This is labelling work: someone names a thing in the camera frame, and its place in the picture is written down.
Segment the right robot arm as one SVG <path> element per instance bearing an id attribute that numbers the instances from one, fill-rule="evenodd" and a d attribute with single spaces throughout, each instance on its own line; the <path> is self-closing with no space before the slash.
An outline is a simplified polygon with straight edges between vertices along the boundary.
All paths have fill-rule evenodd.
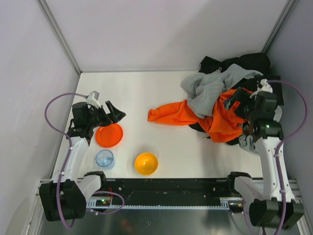
<path id="1" fill-rule="evenodd" d="M 297 203 L 291 190 L 284 162 L 284 136 L 282 126 L 274 120 L 276 95 L 269 91 L 256 94 L 238 88 L 224 101 L 229 110 L 235 102 L 234 113 L 249 122 L 249 131 L 261 160 L 263 190 L 259 190 L 251 177 L 237 176 L 234 189 L 248 206 L 250 222 L 255 227 L 281 230 L 291 229 L 304 215 L 304 206 Z"/>

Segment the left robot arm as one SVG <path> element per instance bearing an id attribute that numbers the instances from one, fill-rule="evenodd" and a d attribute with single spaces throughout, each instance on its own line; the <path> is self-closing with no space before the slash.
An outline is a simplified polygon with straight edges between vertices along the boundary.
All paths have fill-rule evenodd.
<path id="1" fill-rule="evenodd" d="M 109 113 L 96 101 L 78 102 L 72 106 L 73 118 L 66 133 L 68 146 L 60 168 L 50 182 L 41 184 L 39 195 L 48 221 L 81 219 L 87 201 L 107 185 L 104 172 L 92 171 L 78 181 L 79 168 L 96 127 L 112 126 L 126 114 L 106 101 Z"/>

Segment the grey sweatshirt cloth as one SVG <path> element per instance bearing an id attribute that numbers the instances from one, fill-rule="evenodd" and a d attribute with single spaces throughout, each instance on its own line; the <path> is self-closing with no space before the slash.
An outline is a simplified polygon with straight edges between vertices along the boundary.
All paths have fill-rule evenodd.
<path id="1" fill-rule="evenodd" d="M 184 79 L 180 86 L 188 95 L 187 105 L 196 116 L 204 118 L 213 116 L 213 106 L 222 93 L 232 90 L 233 86 L 239 84 L 244 78 L 246 78 L 248 82 L 256 82 L 256 91 L 257 80 L 263 76 L 264 74 L 261 72 L 245 70 L 239 65 L 233 64 L 223 72 L 221 72 L 221 68 L 210 74 L 198 72 Z M 251 90 L 254 89 L 249 88 L 248 91 L 251 93 L 255 92 Z M 239 136 L 238 145 L 247 152 L 258 154 L 258 150 L 252 140 L 252 135 L 247 133 L 247 126 L 248 120 L 243 124 L 243 133 Z"/>

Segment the orange cloth garment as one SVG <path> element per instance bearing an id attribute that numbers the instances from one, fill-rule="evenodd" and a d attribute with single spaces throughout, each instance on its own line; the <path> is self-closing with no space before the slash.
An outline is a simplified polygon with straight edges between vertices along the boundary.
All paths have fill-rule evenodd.
<path id="1" fill-rule="evenodd" d="M 238 117 L 235 109 L 241 104 L 236 101 L 230 110 L 224 107 L 224 101 L 235 94 L 232 89 L 222 93 L 213 106 L 213 116 L 200 118 L 187 105 L 187 100 L 164 104 L 148 112 L 148 121 L 158 124 L 189 126 L 190 128 L 209 135 L 213 142 L 226 143 L 243 133 L 246 119 Z"/>

